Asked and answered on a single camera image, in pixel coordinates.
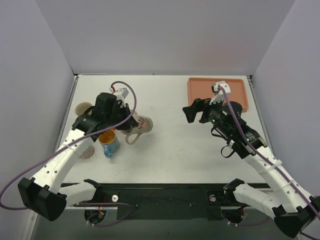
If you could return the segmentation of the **blue-bottom cartoon mug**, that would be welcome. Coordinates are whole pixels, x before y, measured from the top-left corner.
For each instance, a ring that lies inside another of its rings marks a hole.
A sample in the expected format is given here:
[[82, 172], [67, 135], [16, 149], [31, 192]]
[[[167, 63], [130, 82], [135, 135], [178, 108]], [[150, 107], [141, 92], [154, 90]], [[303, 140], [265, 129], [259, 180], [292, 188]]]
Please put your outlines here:
[[113, 155], [120, 149], [120, 142], [113, 129], [102, 133], [98, 140], [103, 148], [103, 153], [106, 158], [111, 159]]

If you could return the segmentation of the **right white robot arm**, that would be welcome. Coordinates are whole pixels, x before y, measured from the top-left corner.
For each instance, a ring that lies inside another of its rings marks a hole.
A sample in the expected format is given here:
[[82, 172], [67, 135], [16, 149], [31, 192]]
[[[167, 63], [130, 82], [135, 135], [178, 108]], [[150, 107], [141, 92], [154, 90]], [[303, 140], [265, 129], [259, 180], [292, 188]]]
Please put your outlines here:
[[320, 213], [320, 198], [303, 189], [284, 169], [265, 139], [242, 119], [239, 103], [210, 104], [208, 98], [197, 98], [182, 110], [188, 123], [194, 122], [197, 113], [202, 113], [199, 122], [211, 123], [232, 152], [252, 166], [273, 191], [267, 194], [236, 178], [223, 188], [226, 203], [242, 203], [257, 209], [272, 218], [290, 238], [295, 238], [315, 220]]

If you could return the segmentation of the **cream floral mug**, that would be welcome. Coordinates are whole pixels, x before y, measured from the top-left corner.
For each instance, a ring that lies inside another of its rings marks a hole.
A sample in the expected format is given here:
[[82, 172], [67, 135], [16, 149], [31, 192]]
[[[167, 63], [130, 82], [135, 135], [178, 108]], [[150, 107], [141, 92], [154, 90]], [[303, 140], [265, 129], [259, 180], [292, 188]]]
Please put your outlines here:
[[75, 107], [75, 114], [77, 117], [81, 116], [92, 104], [90, 102], [81, 102]]

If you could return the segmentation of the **cream green mug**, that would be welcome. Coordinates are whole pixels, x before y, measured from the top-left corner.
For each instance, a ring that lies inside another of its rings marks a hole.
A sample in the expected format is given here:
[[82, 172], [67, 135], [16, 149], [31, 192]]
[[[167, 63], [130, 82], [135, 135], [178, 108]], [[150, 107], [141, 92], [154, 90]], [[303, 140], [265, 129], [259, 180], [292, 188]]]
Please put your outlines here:
[[[136, 111], [133, 113], [133, 118], [138, 123], [138, 126], [132, 127], [129, 130], [123, 130], [122, 133], [125, 135], [125, 142], [128, 145], [133, 145], [140, 138], [142, 134], [146, 134], [152, 131], [153, 129], [153, 121], [146, 116], [139, 115]], [[132, 135], [136, 135], [134, 140], [130, 141], [129, 138]]]

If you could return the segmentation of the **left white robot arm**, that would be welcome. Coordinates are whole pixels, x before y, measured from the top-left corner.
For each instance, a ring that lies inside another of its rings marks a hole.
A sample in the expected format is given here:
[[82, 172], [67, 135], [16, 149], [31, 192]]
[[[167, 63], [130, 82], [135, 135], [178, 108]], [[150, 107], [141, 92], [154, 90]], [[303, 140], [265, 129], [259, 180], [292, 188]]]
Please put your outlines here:
[[102, 92], [96, 97], [95, 105], [77, 117], [53, 157], [30, 179], [24, 177], [19, 181], [18, 190], [25, 207], [52, 222], [66, 207], [82, 202], [97, 206], [103, 201], [103, 187], [94, 180], [85, 179], [68, 187], [61, 185], [80, 156], [102, 133], [138, 125], [125, 102], [127, 95], [126, 88], [114, 93]]

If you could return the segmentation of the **pink cartoon mug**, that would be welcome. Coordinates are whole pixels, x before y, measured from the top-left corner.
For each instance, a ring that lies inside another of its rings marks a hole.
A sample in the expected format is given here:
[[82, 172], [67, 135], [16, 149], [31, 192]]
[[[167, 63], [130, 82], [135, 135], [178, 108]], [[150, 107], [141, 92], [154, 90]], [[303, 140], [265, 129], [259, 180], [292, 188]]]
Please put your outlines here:
[[90, 157], [93, 156], [95, 152], [95, 148], [93, 145], [91, 145], [90, 147], [88, 147], [80, 156], [81, 159], [89, 159]]

